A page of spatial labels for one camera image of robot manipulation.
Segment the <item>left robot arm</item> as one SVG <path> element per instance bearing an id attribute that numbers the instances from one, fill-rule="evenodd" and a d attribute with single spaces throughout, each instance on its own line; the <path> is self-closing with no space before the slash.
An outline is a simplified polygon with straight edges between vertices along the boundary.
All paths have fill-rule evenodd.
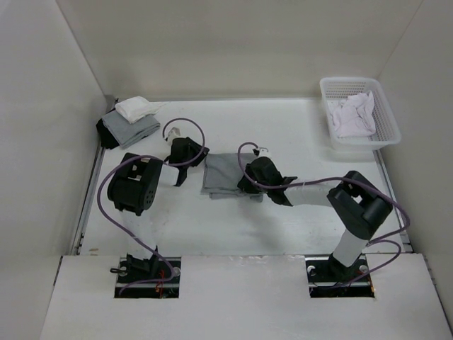
<path id="1" fill-rule="evenodd" d="M 154 202 L 159 184 L 181 186 L 188 169 L 198 166 L 209 151 L 189 137 L 177 137 L 164 160 L 128 152 L 112 173 L 107 197 L 123 217 L 141 220 Z"/>

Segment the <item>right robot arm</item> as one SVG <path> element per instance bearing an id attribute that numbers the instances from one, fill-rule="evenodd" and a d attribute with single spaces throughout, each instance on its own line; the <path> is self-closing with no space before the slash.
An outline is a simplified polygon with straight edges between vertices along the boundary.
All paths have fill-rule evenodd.
<path id="1" fill-rule="evenodd" d="M 307 266 L 313 283 L 348 282 L 357 276 L 358 260 L 376 231 L 393 210 L 378 190 L 358 171 L 349 171 L 337 185 L 305 184 L 286 177 L 268 157 L 258 157 L 245 167 L 238 182 L 240 191 L 264 193 L 277 205 L 332 207 L 345 227 L 328 259 Z"/>

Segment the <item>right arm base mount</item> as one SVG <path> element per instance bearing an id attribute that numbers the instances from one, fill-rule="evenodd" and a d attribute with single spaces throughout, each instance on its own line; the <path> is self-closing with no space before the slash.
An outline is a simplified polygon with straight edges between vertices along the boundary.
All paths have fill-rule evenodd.
<path id="1" fill-rule="evenodd" d="M 374 298 L 374 288 L 366 257 L 361 255 L 351 267 L 343 267 L 329 256 L 305 258 L 311 298 Z"/>

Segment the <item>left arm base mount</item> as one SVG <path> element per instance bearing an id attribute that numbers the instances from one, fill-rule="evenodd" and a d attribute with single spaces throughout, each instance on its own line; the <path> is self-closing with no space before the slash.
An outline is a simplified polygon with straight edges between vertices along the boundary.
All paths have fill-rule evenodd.
<path id="1" fill-rule="evenodd" d="M 110 272 L 116 275 L 114 298 L 120 299 L 176 299 L 180 291 L 181 257 L 167 258 L 174 270 L 161 259 L 151 255 L 138 259 L 133 255 L 121 258 Z"/>

